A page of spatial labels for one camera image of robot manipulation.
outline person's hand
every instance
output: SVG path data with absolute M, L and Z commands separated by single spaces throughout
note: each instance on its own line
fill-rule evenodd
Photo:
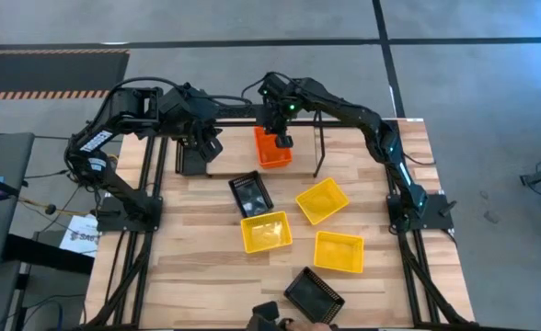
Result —
M 293 321 L 285 326 L 287 331 L 331 331 L 328 325 L 323 323 L 310 324 L 306 322 Z

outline concrete floor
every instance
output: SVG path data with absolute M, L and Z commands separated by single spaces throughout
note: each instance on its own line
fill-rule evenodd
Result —
M 541 0 L 381 2 L 389 38 L 541 37 Z M 378 38 L 378 30 L 368 0 L 0 0 L 0 44 L 264 38 Z M 541 197 L 518 178 L 541 160 L 541 44 L 392 46 L 392 52 L 406 115 L 426 120 L 444 190 L 458 200 L 456 238 L 477 320 L 541 329 Z M 269 70 L 315 77 L 336 94 L 394 116 L 380 46 L 132 50 L 126 77 L 161 75 L 238 94 Z M 98 104 L 0 101 L 0 131 L 67 137 Z M 63 147 L 63 140 L 37 139 L 28 175 L 63 169 Z M 24 194 L 60 205 L 73 190 L 66 178 L 54 177 L 32 182 Z M 93 205 L 81 191 L 70 208 Z M 487 211 L 497 223 L 486 220 Z M 11 231 L 31 236 L 46 224 L 19 207 Z M 69 285 L 67 277 L 57 281 Z M 41 296 L 47 289 L 34 290 Z M 55 325 L 51 314 L 44 316 L 27 329 Z

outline black basket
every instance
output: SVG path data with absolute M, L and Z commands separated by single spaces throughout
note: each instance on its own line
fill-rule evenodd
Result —
M 285 297 L 312 323 L 329 325 L 344 305 L 344 299 L 308 267 L 285 290 Z
M 245 218 L 261 215 L 274 207 L 258 171 L 232 179 L 229 184 Z

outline white paper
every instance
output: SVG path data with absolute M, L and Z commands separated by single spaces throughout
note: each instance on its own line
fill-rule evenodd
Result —
M 97 220 L 93 215 L 73 216 L 62 238 L 61 249 L 95 257 L 98 248 Z

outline orange basket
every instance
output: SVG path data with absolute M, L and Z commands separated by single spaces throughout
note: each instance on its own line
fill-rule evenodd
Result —
M 278 148 L 274 140 L 276 134 L 265 134 L 262 127 L 254 127 L 254 141 L 259 154 L 259 163 L 264 169 L 287 166 L 293 158 L 291 148 Z

